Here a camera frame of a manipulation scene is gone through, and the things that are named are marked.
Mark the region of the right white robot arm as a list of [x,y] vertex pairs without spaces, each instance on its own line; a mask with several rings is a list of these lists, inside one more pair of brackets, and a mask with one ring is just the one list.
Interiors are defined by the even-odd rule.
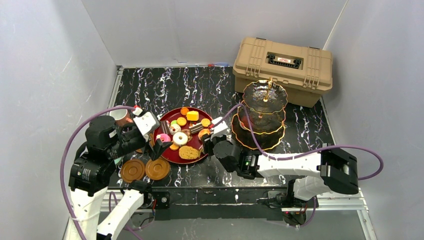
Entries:
[[335,146],[310,154],[269,154],[243,151],[227,140],[226,135],[201,137],[202,149],[215,156],[224,169],[245,179],[272,176],[295,176],[287,187],[290,200],[308,201],[317,195],[336,192],[355,195],[359,192],[357,158]]

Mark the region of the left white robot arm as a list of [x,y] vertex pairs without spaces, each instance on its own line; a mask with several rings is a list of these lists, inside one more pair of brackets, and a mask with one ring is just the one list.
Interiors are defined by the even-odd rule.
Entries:
[[132,214],[153,197],[149,183],[131,180],[123,198],[99,223],[102,202],[116,170],[115,161],[137,149],[145,150],[152,161],[157,160],[171,143],[161,140],[156,140],[154,145],[149,143],[150,133],[160,127],[151,112],[135,117],[127,132],[122,132],[108,115],[95,117],[88,123],[84,143],[87,151],[79,149],[70,169],[68,185],[74,216],[68,221],[65,239],[80,240],[80,229],[87,240],[115,240]]

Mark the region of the dark red round tray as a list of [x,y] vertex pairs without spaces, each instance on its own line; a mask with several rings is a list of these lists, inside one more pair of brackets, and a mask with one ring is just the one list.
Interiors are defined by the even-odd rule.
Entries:
[[[189,111],[198,111],[199,112],[199,120],[198,121],[188,121],[187,120],[187,124],[185,126],[180,126],[181,127],[181,132],[185,133],[188,136],[188,142],[187,142],[187,144],[185,146],[190,146],[190,147],[193,147],[195,149],[200,150],[201,155],[200,155],[200,157],[198,159],[195,159],[195,160],[184,160],[184,159],[181,159],[179,157],[179,148],[181,146],[175,145],[174,142],[173,142],[173,135],[169,134],[169,136],[171,137],[171,140],[172,140],[172,145],[161,156],[162,156],[162,158],[164,158],[165,160],[167,160],[167,161],[169,161],[171,163],[175,163],[175,164],[192,164],[192,163],[196,163],[196,162],[198,162],[198,161],[200,161],[200,160],[202,160],[202,159],[204,159],[205,157],[208,156],[207,154],[203,153],[202,142],[198,138],[198,133],[191,134],[190,131],[189,131],[189,127],[192,126],[192,125],[194,125],[194,124],[200,123],[201,120],[204,119],[204,118],[209,119],[211,121],[211,123],[212,123],[212,118],[206,112],[204,112],[203,110],[200,110],[200,109],[194,108],[194,107],[187,107],[187,108],[189,109]],[[175,109],[173,109],[173,110],[165,113],[161,117],[160,121],[167,120],[167,121],[170,122],[170,125],[171,125],[171,121],[177,120],[177,118],[179,118],[179,117],[186,118],[186,116],[181,115],[180,109],[181,109],[181,107],[175,108]],[[156,138],[156,136],[158,134],[162,134],[161,127],[159,127],[158,129],[156,129],[154,131],[153,136]]]

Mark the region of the three-tier glass cake stand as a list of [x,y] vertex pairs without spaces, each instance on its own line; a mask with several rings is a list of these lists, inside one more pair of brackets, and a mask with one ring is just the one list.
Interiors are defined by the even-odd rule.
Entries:
[[264,151],[280,144],[285,135],[286,90],[272,80],[249,83],[243,91],[241,104],[231,119],[231,131],[239,145],[256,150],[256,139]]

